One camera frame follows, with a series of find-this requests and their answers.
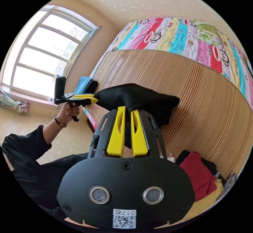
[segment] red clothing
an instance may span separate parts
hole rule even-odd
[[[215,180],[209,169],[201,162],[200,154],[190,152],[190,155],[180,164],[189,176],[195,193],[195,201],[201,200],[216,190]]]

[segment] black handle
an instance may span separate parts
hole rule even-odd
[[[77,118],[77,116],[72,116],[72,118],[73,118],[73,120],[74,120],[75,122],[78,122],[78,121],[79,121],[78,118]]]
[[[69,106],[70,106],[70,107],[74,107],[73,104],[72,104],[72,102],[69,101],[68,103],[69,103]],[[72,118],[73,118],[73,120],[74,120],[75,122],[78,122],[78,121],[79,121],[78,118],[77,118],[77,116],[72,116]]]

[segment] bottle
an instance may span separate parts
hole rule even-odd
[[[47,98],[47,100],[50,101],[50,102],[54,102],[53,98]]]

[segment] curtain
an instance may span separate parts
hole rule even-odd
[[[14,107],[17,112],[28,112],[29,111],[29,106],[28,102],[24,101],[21,103],[20,101],[14,101],[11,99],[3,90],[0,89],[0,105],[5,106],[5,107]]]

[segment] window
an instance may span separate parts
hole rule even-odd
[[[38,11],[16,37],[0,82],[26,95],[54,97],[55,75],[66,76],[97,27],[62,7]]]

